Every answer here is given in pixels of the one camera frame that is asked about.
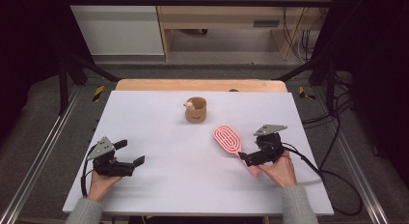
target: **gray sleeve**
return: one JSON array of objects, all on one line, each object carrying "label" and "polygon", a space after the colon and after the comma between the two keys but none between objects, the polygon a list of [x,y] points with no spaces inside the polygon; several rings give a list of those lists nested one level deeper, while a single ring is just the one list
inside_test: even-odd
[{"label": "gray sleeve", "polygon": [[102,204],[82,198],[75,205],[66,224],[98,224],[102,216]]},{"label": "gray sleeve", "polygon": [[302,185],[281,189],[283,199],[284,223],[318,223],[316,215],[308,201],[307,192]]}]

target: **gray floor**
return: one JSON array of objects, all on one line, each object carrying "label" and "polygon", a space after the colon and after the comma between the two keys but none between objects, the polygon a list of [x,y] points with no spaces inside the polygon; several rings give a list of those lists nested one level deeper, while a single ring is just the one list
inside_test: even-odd
[{"label": "gray floor", "polygon": [[[277,48],[271,44],[268,32],[254,34],[237,31],[212,31],[208,36],[201,36],[196,31],[176,32],[173,53],[169,62],[158,59],[144,61],[131,59],[126,64],[118,62],[100,62],[102,67],[115,75],[127,78],[256,78],[271,79],[299,65],[299,60],[279,61]],[[87,85],[81,89],[70,117],[59,136],[53,150],[46,159],[40,176],[27,197],[19,214],[19,223],[30,223],[27,219],[39,218],[38,223],[58,223],[67,218],[61,212],[67,198],[67,190],[93,137],[93,129],[103,112],[109,98],[109,91],[116,83],[86,71],[90,76]],[[317,117],[324,113],[317,99],[300,98],[298,89],[303,86],[307,95],[314,95],[321,88],[309,87],[308,72],[286,83],[294,95],[301,120]],[[347,73],[341,77],[349,80]],[[104,85],[105,90],[98,101],[92,101],[95,89]],[[339,95],[342,89],[337,88]],[[30,90],[29,101],[13,126],[13,132],[1,143],[0,148],[0,210],[4,210],[24,180],[49,130],[57,119],[59,109],[58,78],[51,77],[34,85]],[[358,114],[347,110],[341,115],[341,130],[353,149],[360,165],[376,194],[389,223],[409,223],[409,192],[402,183],[387,158],[374,156],[371,141],[362,125]],[[306,133],[314,152],[314,159],[319,164],[324,157],[333,137],[330,125],[307,128]],[[324,169],[338,173],[352,182],[350,173],[340,153],[340,145],[331,152]],[[332,204],[345,211],[354,211],[358,199],[354,192],[337,178],[327,176],[329,196]],[[363,209],[358,215],[348,216],[336,212],[333,216],[319,217],[320,223],[372,223],[368,210]],[[281,222],[280,217],[272,217],[271,223]]]}]

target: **white table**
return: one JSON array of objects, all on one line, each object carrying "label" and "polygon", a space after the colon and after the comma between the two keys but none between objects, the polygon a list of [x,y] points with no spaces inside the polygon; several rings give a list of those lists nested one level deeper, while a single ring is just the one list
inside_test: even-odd
[{"label": "white table", "polygon": [[[190,124],[184,102],[207,100],[207,118]],[[283,142],[295,146],[314,163],[307,137],[290,93],[115,91],[112,92],[90,147],[102,136],[128,146],[116,151],[121,162],[146,156],[132,177],[122,179],[104,201],[116,215],[232,215],[282,213],[278,187],[265,175],[254,178],[243,163],[226,154],[212,137],[221,125],[241,137],[243,152],[258,150],[253,133],[262,125],[285,125]],[[297,180],[305,185],[313,210],[333,214],[322,182],[297,155],[292,155]],[[73,183],[63,211],[71,212],[81,198],[79,178]]]}]

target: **wall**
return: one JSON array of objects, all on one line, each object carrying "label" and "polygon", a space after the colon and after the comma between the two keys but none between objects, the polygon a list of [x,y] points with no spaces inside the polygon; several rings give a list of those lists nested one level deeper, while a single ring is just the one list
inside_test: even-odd
[{"label": "wall", "polygon": [[163,55],[155,7],[71,6],[93,55]]}]

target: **human hand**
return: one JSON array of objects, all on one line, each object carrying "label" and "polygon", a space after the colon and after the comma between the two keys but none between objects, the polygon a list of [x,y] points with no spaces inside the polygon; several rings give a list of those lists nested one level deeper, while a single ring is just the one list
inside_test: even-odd
[{"label": "human hand", "polygon": [[101,176],[96,171],[93,171],[91,179],[90,193],[88,199],[102,202],[105,196],[111,191],[116,182],[119,182],[123,177],[105,177]]},{"label": "human hand", "polygon": [[294,186],[297,184],[295,178],[294,165],[292,165],[289,151],[285,150],[280,158],[272,165],[258,165],[258,168],[264,172],[279,187]]}]

